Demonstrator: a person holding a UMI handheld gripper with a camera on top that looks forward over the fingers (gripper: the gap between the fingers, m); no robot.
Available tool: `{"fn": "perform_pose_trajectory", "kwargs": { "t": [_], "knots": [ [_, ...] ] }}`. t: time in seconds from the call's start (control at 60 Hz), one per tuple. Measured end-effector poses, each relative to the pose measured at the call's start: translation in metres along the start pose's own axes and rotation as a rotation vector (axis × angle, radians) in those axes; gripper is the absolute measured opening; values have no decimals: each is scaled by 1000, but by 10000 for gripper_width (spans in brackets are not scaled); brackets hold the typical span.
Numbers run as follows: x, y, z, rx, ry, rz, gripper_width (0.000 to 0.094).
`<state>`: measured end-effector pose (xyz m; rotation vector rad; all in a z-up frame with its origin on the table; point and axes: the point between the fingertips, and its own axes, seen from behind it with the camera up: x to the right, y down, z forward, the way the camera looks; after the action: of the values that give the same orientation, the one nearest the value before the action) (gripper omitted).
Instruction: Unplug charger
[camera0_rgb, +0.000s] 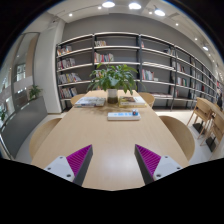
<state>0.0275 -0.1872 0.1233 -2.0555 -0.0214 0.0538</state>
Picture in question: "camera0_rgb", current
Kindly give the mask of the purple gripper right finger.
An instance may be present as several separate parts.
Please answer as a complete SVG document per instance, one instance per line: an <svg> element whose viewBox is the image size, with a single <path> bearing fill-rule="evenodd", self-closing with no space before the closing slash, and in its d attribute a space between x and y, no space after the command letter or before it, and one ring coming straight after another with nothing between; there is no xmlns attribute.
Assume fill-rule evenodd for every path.
<svg viewBox="0 0 224 224"><path fill-rule="evenodd" d="M160 156L138 144L135 145L134 154L145 184L150 184L182 169L170 156Z"/></svg>

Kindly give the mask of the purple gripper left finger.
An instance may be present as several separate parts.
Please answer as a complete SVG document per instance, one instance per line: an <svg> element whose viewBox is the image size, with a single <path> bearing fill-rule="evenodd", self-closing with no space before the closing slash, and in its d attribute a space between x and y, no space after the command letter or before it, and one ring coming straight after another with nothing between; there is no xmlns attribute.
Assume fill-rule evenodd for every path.
<svg viewBox="0 0 224 224"><path fill-rule="evenodd" d="M81 186L85 179L92 155L92 146L88 145L67 157L57 157L44 170Z"/></svg>

